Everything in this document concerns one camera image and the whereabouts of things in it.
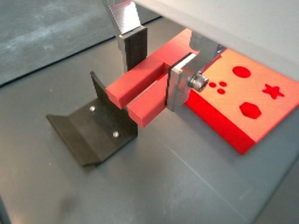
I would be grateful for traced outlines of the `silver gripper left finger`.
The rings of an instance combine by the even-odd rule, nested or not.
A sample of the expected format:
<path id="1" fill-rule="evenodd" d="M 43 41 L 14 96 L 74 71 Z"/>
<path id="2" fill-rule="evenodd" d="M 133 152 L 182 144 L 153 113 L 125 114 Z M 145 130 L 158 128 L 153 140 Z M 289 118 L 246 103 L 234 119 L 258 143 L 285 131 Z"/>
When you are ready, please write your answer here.
<path id="1" fill-rule="evenodd" d="M 117 31 L 125 71 L 147 57 L 147 28 L 142 26 L 137 4 L 131 0 L 102 0 Z"/>

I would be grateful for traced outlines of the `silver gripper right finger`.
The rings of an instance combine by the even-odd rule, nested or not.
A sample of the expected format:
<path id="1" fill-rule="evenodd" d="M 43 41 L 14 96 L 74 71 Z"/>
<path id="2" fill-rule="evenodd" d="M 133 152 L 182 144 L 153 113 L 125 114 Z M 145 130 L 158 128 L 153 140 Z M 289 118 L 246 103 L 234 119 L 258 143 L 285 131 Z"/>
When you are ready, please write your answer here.
<path id="1" fill-rule="evenodd" d="M 191 33 L 190 47 L 197 53 L 189 53 L 170 68 L 166 106 L 175 111 L 189 100 L 191 90 L 201 92 L 210 79 L 203 75 L 211 64 L 221 58 L 226 47 L 202 36 Z"/>

